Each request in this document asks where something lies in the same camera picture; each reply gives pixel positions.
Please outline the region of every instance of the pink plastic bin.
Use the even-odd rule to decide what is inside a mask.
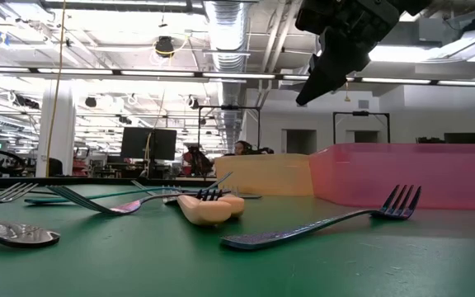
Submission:
[[[309,166],[314,195],[339,205],[378,207],[410,184],[421,208],[475,210],[475,144],[336,144]]]

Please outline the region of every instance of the ventilation duct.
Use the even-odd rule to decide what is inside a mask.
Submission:
[[[212,50],[245,50],[249,6],[249,3],[243,2],[205,2]],[[218,72],[245,71],[246,57],[241,54],[214,54],[213,59]],[[218,93],[220,105],[244,106],[245,97],[240,83],[220,82]],[[220,114],[227,145],[231,148],[238,141],[243,115],[242,112],[236,115],[226,111]]]

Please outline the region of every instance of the green tabletop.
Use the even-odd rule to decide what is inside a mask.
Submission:
[[[84,195],[133,188],[71,187]],[[0,297],[475,296],[472,211],[418,210],[406,222],[363,216],[258,252],[219,246],[225,234],[284,230],[350,210],[312,197],[264,197],[248,200],[240,221],[207,229],[161,201],[109,217],[19,200],[0,205],[0,219],[62,238],[35,250],[0,245]]]

